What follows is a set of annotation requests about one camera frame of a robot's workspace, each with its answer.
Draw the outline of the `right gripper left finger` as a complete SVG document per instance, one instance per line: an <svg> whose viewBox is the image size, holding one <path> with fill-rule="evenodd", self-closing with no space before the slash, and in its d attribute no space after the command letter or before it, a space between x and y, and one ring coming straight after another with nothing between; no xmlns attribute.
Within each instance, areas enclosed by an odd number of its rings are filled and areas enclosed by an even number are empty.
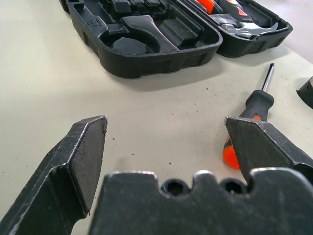
<svg viewBox="0 0 313 235"><path fill-rule="evenodd" d="M72 125L0 221L0 235L71 235L75 223L92 207L107 125L106 116Z"/></svg>

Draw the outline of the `black orange Phillips screwdriver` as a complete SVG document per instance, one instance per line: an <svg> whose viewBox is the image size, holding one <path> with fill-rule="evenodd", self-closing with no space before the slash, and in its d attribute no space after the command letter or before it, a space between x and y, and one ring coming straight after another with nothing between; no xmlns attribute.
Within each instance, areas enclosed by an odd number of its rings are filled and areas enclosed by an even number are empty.
<svg viewBox="0 0 313 235"><path fill-rule="evenodd" d="M239 117L267 121L268 111L274 104L273 96L267 93L267 88L271 81L274 68L275 64L271 63L262 88L260 90L253 91L247 98L245 109ZM223 161L228 167L234 170L240 170L230 136L227 136L224 144Z"/></svg>

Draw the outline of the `black tool kit case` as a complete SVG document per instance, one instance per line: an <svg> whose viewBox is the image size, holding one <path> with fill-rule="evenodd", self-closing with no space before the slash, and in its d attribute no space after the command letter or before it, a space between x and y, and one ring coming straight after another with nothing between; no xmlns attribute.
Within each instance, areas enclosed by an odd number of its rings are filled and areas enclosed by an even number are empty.
<svg viewBox="0 0 313 235"><path fill-rule="evenodd" d="M292 25L255 0L236 0L260 27L246 39L229 34L196 0L59 0L102 67L122 78L171 73L279 46Z"/></svg>

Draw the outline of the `black object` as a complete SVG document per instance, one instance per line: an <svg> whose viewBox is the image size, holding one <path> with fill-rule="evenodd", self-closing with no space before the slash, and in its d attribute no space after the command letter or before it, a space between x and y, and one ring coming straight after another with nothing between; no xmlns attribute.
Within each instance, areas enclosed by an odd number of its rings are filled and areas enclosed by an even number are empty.
<svg viewBox="0 0 313 235"><path fill-rule="evenodd" d="M297 94L306 105L313 109L313 76L297 90Z"/></svg>

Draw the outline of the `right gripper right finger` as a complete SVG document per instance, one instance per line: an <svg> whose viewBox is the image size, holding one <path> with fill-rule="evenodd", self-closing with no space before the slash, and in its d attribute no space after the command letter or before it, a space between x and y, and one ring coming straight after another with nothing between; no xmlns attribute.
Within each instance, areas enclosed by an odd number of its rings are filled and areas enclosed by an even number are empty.
<svg viewBox="0 0 313 235"><path fill-rule="evenodd" d="M240 171L246 180L255 168L283 167L300 172L313 185L313 158L271 123L243 117L226 117L225 126Z"/></svg>

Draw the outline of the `orange handled pliers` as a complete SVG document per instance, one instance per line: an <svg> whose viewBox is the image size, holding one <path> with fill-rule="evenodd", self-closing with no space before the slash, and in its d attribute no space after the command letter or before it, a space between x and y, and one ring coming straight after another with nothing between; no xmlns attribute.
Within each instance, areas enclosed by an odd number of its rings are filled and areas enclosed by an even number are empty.
<svg viewBox="0 0 313 235"><path fill-rule="evenodd" d="M223 14L223 9L214 0L196 0L206 9L208 14Z"/></svg>

